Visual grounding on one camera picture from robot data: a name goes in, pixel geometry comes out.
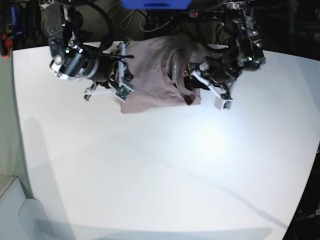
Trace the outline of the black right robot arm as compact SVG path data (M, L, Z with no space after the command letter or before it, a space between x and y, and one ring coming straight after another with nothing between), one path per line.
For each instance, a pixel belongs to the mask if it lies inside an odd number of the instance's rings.
M132 59L123 50L106 53L114 40L114 27L107 13L93 0L41 0L46 11L45 29L52 61L51 72L61 80L88 79L95 86L108 88L115 65ZM107 26L107 34L98 47L84 43L89 32L82 30L82 15L77 7L90 7L101 15Z

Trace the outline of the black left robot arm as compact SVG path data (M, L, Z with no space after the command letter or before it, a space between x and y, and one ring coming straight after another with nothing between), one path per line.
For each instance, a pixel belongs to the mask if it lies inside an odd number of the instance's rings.
M196 25L196 39L203 49L199 63L190 63L184 82L189 89L221 89L231 93L238 77L245 71L255 72L266 62L256 18L248 0L218 0L209 7L191 7L190 18ZM210 46L200 24L218 20L227 36L225 47Z

